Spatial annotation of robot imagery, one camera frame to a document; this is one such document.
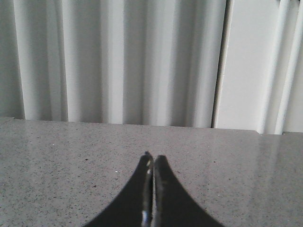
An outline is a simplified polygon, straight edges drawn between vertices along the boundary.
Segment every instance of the plier jaw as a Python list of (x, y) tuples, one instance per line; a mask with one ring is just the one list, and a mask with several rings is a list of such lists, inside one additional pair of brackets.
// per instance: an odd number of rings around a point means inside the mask
[(165, 156), (155, 163), (150, 153), (141, 156), (123, 190), (84, 227), (150, 227), (155, 170), (155, 227), (224, 227), (190, 197), (173, 174)]

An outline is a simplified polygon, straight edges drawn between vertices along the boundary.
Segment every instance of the white radiator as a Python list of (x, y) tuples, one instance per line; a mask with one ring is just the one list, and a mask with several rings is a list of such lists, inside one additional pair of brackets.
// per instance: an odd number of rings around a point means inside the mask
[(0, 21), (0, 115), (303, 131), (298, 0), (1, 0)]

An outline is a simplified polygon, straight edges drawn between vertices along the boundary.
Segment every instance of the black object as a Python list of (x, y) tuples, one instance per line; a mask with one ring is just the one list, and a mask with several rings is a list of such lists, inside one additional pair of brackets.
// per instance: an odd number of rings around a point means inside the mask
[(155, 161), (155, 179), (156, 227), (223, 227), (184, 190), (165, 156)]
[[(146, 152), (108, 207), (84, 227), (150, 227), (153, 159)], [(201, 209), (173, 174), (165, 156), (155, 161), (155, 227), (224, 227)]]
[(84, 227), (149, 227), (152, 219), (152, 156), (146, 152), (123, 190)]

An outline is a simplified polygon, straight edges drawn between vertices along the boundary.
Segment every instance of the speckled gray countertop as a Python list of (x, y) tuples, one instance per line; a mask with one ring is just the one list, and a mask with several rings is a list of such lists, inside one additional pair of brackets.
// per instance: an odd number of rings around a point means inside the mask
[(0, 226), (80, 227), (140, 155), (167, 156), (227, 227), (303, 226), (303, 134), (0, 118)]

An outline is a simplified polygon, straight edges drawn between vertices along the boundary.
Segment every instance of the vertical gap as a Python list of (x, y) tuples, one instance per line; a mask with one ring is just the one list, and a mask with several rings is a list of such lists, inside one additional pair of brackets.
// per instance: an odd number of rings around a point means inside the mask
[(108, 83), (108, 52), (109, 52), (109, 43), (108, 43), (108, 0), (103, 0), (100, 2), (100, 77), (101, 77), (101, 122), (109, 122), (109, 83)]
[(215, 92), (214, 92), (214, 105), (213, 105), (213, 114), (212, 114), (212, 123), (211, 123), (211, 128), (214, 128), (215, 124), (215, 116), (217, 112), (217, 105), (218, 105), (218, 98), (219, 98), (219, 93), (220, 93), (220, 85), (221, 85), (221, 73), (223, 69), (223, 64), (224, 64), (224, 54), (225, 54), (225, 49), (227, 48), (227, 33), (228, 33), (228, 26), (229, 26), (229, 17), (231, 15), (231, 7), (232, 7), (232, 0), (226, 0), (225, 4), (225, 14), (224, 14), (224, 23), (223, 23), (223, 31), (222, 31), (222, 38), (221, 38), (221, 49), (220, 49), (220, 57), (219, 57), (219, 62), (218, 62), (218, 72), (217, 72), (217, 82), (215, 86)]
[(53, 121), (61, 121), (61, 65), (55, 2), (46, 2), (47, 60)]
[(13, 1), (0, 1), (0, 116), (24, 118)]
[(192, 56), (192, 46), (194, 41), (194, 28), (196, 18), (196, 1), (181, 1), (178, 12), (176, 28), (176, 46), (174, 61), (173, 91), (171, 125), (185, 126), (187, 94), (189, 89), (188, 75), (190, 73), (190, 62)]
[(142, 123), (147, 1), (125, 1), (124, 123)]
[(62, 2), (69, 121), (101, 120), (99, 8), (99, 2)]

